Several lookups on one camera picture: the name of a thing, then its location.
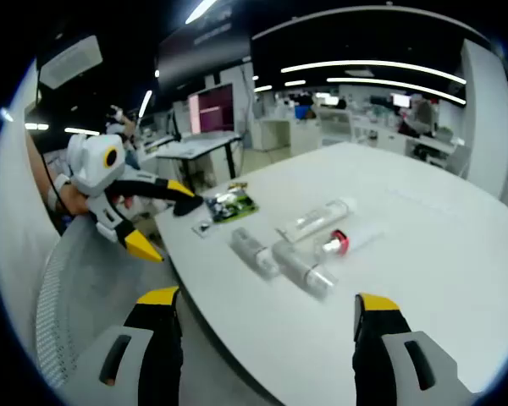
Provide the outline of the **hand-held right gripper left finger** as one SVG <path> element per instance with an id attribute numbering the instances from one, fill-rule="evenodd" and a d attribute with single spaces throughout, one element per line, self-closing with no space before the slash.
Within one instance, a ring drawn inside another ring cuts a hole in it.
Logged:
<path id="1" fill-rule="evenodd" d="M 111 326 L 77 359 L 59 388 L 67 405 L 177 405 L 183 365 L 176 308 L 179 288 L 141 296 L 121 326 Z"/>

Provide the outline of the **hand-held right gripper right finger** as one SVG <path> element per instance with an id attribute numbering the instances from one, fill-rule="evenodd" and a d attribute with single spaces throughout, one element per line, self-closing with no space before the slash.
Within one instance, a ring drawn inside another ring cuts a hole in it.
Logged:
<path id="1" fill-rule="evenodd" d="M 391 299 L 356 295 L 354 343 L 358 405 L 473 405 L 479 398 L 458 378 L 456 361 L 413 331 Z"/>

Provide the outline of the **person's left hand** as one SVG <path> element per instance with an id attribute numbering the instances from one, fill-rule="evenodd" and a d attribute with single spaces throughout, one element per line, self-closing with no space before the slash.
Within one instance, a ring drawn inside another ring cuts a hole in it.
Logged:
<path id="1" fill-rule="evenodd" d="M 73 216 L 85 215 L 89 212 L 87 198 L 72 184 L 65 184 L 60 192 L 63 207 Z"/>

